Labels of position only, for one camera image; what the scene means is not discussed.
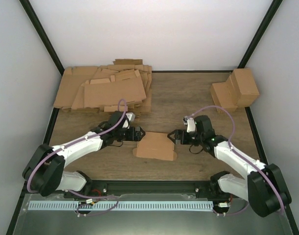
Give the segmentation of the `brown cardboard box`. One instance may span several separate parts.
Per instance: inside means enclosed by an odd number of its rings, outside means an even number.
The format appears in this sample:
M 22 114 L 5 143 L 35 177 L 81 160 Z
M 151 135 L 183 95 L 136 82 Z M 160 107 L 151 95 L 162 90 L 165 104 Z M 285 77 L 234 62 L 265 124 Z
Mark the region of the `brown cardboard box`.
M 138 158 L 157 159 L 162 161 L 175 161 L 177 153 L 174 143 L 166 133 L 146 132 L 145 136 L 133 149 L 133 155 Z

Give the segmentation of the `black right frame post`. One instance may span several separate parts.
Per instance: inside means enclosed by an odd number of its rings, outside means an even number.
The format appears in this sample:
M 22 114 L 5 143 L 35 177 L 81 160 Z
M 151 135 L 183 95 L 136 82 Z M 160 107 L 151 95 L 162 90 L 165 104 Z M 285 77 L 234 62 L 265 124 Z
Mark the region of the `black right frame post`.
M 261 38 L 263 37 L 264 33 L 266 32 L 269 24 L 271 23 L 272 19 L 274 18 L 275 14 L 277 13 L 278 9 L 280 8 L 283 0 L 273 0 L 263 17 L 255 35 L 253 36 L 245 54 L 243 55 L 238 69 L 243 69 L 247 65 L 249 59 L 251 58 L 252 54 L 254 53 L 255 49 L 257 48 Z

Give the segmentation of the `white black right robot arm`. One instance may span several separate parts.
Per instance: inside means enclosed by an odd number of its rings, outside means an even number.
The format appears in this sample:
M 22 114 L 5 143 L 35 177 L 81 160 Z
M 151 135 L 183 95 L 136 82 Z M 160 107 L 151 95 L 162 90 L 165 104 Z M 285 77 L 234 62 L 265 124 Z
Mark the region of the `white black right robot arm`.
M 213 175 L 210 179 L 213 196 L 230 193 L 242 198 L 261 217 L 291 204 L 291 194 L 277 165 L 264 164 L 237 149 L 227 138 L 215 133 L 206 115 L 185 118 L 184 124 L 186 129 L 176 129 L 167 135 L 174 144 L 201 146 L 202 151 L 225 162 L 241 175 L 238 178 L 227 171 Z

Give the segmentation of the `low folded cardboard box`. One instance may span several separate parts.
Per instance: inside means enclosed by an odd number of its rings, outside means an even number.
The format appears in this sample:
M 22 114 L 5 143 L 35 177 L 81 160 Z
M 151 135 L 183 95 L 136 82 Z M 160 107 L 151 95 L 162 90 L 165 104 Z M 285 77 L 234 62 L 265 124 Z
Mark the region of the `low folded cardboard box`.
M 210 87 L 210 93 L 214 105 L 225 109 L 228 112 L 234 112 L 237 106 L 233 104 L 228 86 L 225 82 L 213 83 Z

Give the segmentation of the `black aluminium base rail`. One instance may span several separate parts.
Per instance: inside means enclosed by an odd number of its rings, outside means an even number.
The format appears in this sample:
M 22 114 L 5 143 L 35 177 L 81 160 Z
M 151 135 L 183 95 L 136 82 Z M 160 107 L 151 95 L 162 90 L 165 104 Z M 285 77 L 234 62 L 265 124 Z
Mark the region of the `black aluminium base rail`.
M 197 198 L 226 199 L 229 194 L 244 200 L 278 200 L 286 201 L 284 181 L 272 178 L 268 183 L 259 173 L 254 172 L 243 180 L 227 172 L 214 175 L 209 181 L 97 181 L 88 179 L 80 191 L 67 187 L 63 192 L 65 198 L 97 198 L 108 195 L 124 194 L 195 194 Z

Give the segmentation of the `black frame post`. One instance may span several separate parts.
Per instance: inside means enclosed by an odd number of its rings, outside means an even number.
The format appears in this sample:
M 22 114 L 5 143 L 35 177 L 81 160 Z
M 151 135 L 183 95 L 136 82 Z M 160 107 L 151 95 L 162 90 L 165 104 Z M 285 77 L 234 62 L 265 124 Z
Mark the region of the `black frame post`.
M 55 64 L 57 70 L 61 75 L 64 73 L 64 66 L 62 65 L 46 31 L 44 30 L 32 4 L 29 0 L 19 0 L 21 6 L 23 7 L 25 13 L 27 14 L 30 22 L 32 23 L 34 29 L 36 30 L 38 36 L 40 37 L 43 45 L 45 46 L 47 52 L 49 53 L 53 63 Z
M 255 35 L 253 36 L 245 54 L 243 55 L 238 69 L 243 69 L 247 65 L 249 59 L 251 58 L 252 54 L 254 53 L 255 49 L 257 48 L 261 38 L 263 37 L 264 33 L 266 32 L 269 24 L 271 23 L 272 19 L 274 18 L 275 14 L 277 13 L 278 9 L 280 8 L 283 0 L 273 0 L 263 17 Z

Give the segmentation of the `black left frame post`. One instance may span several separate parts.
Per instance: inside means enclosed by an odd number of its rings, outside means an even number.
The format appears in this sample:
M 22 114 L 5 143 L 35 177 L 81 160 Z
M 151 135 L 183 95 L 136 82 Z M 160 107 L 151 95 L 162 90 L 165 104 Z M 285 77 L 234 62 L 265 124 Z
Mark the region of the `black left frame post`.
M 38 36 L 40 37 L 43 45 L 45 46 L 47 52 L 49 53 L 53 63 L 55 64 L 57 70 L 61 75 L 64 73 L 64 66 L 62 65 L 46 31 L 44 30 L 32 4 L 29 0 L 19 0 L 21 6 L 23 7 L 25 13 L 27 14 L 30 22 L 32 23 L 34 29 L 36 30 Z

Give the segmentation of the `stack of flat cardboard blanks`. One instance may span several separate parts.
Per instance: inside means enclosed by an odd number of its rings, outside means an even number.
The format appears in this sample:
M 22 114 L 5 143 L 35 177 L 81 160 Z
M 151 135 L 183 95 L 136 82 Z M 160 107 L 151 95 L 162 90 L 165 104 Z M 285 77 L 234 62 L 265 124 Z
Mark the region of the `stack of flat cardboard blanks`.
M 115 59 L 111 65 L 65 69 L 54 107 L 72 112 L 128 111 L 149 113 L 152 103 L 152 66 L 141 59 Z

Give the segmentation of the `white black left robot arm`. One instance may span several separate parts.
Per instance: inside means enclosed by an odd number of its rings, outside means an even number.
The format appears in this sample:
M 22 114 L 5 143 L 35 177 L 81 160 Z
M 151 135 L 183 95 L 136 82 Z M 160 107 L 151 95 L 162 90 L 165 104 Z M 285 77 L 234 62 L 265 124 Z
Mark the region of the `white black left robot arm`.
M 23 171 L 28 192 L 49 196 L 63 190 L 87 199 L 92 194 L 92 180 L 82 171 L 68 172 L 65 168 L 115 141 L 139 142 L 145 131 L 131 125 L 134 119 L 134 113 L 115 111 L 107 121 L 75 140 L 56 146 L 40 145 Z

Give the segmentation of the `tall folded cardboard box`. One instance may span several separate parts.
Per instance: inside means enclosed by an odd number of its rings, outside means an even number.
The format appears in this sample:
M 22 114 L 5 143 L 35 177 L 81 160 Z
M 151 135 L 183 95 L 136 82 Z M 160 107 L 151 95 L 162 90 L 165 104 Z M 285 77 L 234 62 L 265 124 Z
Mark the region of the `tall folded cardboard box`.
M 237 107 L 249 107 L 259 97 L 259 91 L 250 69 L 235 69 L 227 83 L 232 101 Z

